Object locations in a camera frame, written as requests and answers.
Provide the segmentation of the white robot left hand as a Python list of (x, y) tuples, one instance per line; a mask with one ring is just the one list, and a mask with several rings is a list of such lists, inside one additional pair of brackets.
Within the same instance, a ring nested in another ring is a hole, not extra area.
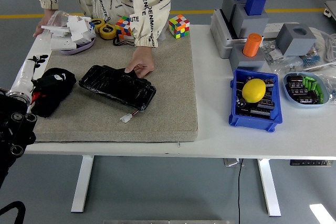
[(66, 79), (64, 70), (60, 73), (50, 74), (39, 79), (33, 79), (37, 65), (45, 62), (48, 55), (32, 56), (22, 65), (11, 89), (7, 92), (7, 96), (28, 97), (34, 88), (46, 88), (55, 84), (59, 84)]

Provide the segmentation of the person's right hand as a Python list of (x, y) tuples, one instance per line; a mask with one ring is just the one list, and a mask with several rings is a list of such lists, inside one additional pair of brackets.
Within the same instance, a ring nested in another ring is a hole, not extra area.
[(56, 12), (56, 9), (44, 9), (44, 16), (38, 23), (36, 30), (33, 34), (33, 37), (37, 37), (38, 35), (42, 34), (44, 29), (42, 26), (46, 26), (51, 19), (52, 15)]

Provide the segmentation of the person's left hand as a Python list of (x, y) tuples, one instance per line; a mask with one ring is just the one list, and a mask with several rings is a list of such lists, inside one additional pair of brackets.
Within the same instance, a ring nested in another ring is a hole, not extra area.
[(138, 78), (145, 77), (154, 70), (154, 60), (151, 47), (136, 47), (132, 60), (129, 62), (124, 72), (135, 72)]

